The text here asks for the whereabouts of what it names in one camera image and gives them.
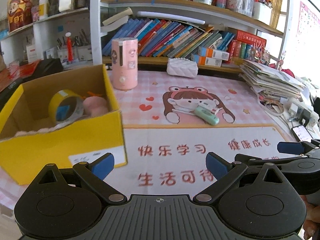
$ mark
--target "tape roll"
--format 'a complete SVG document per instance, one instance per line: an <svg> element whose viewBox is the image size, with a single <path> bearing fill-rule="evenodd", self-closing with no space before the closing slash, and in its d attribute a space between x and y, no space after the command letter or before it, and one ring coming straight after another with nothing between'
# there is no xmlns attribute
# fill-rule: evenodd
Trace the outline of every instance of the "tape roll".
<svg viewBox="0 0 320 240"><path fill-rule="evenodd" d="M48 111L55 124L73 122L84 114L83 100L71 90L60 90L52 97Z"/></svg>

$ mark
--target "yellow cardboard box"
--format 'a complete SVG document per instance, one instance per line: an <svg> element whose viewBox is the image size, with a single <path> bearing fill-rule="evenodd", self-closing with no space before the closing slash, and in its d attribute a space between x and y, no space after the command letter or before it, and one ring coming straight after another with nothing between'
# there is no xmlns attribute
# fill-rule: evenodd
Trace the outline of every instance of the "yellow cardboard box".
<svg viewBox="0 0 320 240"><path fill-rule="evenodd" d="M48 105L53 95L63 89L81 96L88 96L88 91L103 95L109 113L79 120L53 132L13 138L18 131L54 127ZM0 112L0 166L19 185L29 184L47 163L71 168L70 157L83 160L84 155L92 158L97 152L108 151L115 154L116 167L127 164L119 105L102 65L26 82Z"/></svg>

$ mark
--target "yellow tape roll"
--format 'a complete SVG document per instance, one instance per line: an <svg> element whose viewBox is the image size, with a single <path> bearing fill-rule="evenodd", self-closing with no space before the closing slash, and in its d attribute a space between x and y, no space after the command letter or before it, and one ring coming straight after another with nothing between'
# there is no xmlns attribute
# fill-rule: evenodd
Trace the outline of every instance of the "yellow tape roll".
<svg viewBox="0 0 320 240"><path fill-rule="evenodd" d="M57 120L58 108L61 106L68 106L68 117L61 121ZM83 100L80 95L71 90L64 89L56 93L49 103L49 117L55 123L73 122L84 113Z"/></svg>

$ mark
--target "pink humidifier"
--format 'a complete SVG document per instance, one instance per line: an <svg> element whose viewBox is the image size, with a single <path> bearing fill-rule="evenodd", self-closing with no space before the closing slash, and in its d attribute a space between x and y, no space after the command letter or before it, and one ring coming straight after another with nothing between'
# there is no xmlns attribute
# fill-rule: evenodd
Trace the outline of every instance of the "pink humidifier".
<svg viewBox="0 0 320 240"><path fill-rule="evenodd" d="M138 85L138 39L112 40L112 84L115 89L130 90Z"/></svg>

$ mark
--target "white quilted purse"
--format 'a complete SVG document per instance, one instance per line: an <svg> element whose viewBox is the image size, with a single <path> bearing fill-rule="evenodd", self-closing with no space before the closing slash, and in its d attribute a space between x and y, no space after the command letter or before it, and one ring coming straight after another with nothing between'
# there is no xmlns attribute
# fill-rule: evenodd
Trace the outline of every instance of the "white quilted purse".
<svg viewBox="0 0 320 240"><path fill-rule="evenodd" d="M169 58L167 73L172 76L195 78L198 74L196 62L186 58Z"/></svg>

